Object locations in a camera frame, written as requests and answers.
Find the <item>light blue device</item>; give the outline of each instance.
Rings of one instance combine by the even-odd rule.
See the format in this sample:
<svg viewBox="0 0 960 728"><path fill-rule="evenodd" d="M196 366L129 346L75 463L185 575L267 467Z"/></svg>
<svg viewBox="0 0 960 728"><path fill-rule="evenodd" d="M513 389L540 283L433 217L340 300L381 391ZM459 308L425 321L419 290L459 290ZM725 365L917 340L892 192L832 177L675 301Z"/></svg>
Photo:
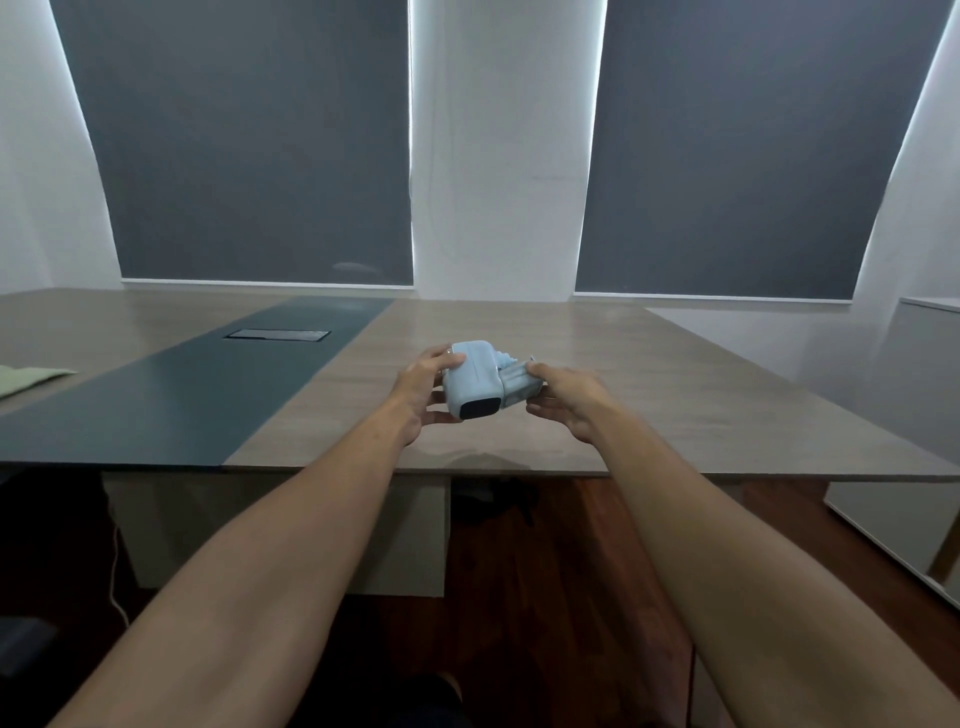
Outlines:
<svg viewBox="0 0 960 728"><path fill-rule="evenodd" d="M450 349L467 355L463 364L444 373L446 406L454 417L487 417L540 393L543 380L488 341L462 341Z"/></svg>

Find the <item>roller blind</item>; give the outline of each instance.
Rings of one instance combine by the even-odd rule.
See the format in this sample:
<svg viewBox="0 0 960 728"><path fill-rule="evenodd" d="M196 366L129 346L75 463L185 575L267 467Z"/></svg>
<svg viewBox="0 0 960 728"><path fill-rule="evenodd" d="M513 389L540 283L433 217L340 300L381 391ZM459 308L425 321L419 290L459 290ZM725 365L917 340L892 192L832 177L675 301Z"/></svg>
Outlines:
<svg viewBox="0 0 960 728"><path fill-rule="evenodd" d="M52 0L123 275L410 284L403 0Z"/></svg>
<svg viewBox="0 0 960 728"><path fill-rule="evenodd" d="M849 299L950 0L610 0L578 291Z"/></svg>

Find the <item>hand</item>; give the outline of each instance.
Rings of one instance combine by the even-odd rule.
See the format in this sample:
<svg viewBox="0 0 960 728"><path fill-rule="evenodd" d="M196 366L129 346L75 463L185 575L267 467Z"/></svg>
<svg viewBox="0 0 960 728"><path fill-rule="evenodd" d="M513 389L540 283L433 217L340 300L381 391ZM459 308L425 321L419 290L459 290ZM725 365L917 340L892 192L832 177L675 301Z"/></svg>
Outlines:
<svg viewBox="0 0 960 728"><path fill-rule="evenodd" d="M420 435L424 425L461 422L449 412L427 409L433 404L446 403L446 394L435 391L444 381L444 370L459 367L467 358L463 353L451 353L450 345L431 347L413 363L396 375L396 382L384 406L395 409L406 419L403 426L403 445L410 445Z"/></svg>
<svg viewBox="0 0 960 728"><path fill-rule="evenodd" d="M546 382L527 400L527 412L566 425L581 442L593 444L591 417L605 407L619 407L594 372L560 369L538 361L527 362L527 372Z"/></svg>

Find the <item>forearm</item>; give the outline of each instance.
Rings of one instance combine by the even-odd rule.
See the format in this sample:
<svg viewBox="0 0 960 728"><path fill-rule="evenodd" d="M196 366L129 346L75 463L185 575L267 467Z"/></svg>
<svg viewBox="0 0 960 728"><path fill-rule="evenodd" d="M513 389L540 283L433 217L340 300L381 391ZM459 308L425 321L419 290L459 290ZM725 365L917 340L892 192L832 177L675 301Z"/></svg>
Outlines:
<svg viewBox="0 0 960 728"><path fill-rule="evenodd" d="M381 407L218 531L53 725L285 724L370 537L402 418Z"/></svg>
<svg viewBox="0 0 960 728"><path fill-rule="evenodd" d="M939 725L960 715L866 605L652 428L615 407L592 419L595 445L737 725Z"/></svg>

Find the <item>wooden table top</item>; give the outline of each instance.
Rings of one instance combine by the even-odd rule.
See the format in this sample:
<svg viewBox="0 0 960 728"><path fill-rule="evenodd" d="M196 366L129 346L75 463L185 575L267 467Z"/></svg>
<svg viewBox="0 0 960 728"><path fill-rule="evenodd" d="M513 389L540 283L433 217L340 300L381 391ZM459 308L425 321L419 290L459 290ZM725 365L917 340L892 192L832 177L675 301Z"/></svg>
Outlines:
<svg viewBox="0 0 960 728"><path fill-rule="evenodd" d="M0 297L0 363L74 376L0 400L0 415L286 297L237 291L45 290ZM597 371L702 473L960 480L960 467L651 313L635 302L400 299L320 369L226 461L300 468L389 392L426 347L487 339L513 356ZM605 474L592 447L516 406L426 428L407 473Z"/></svg>

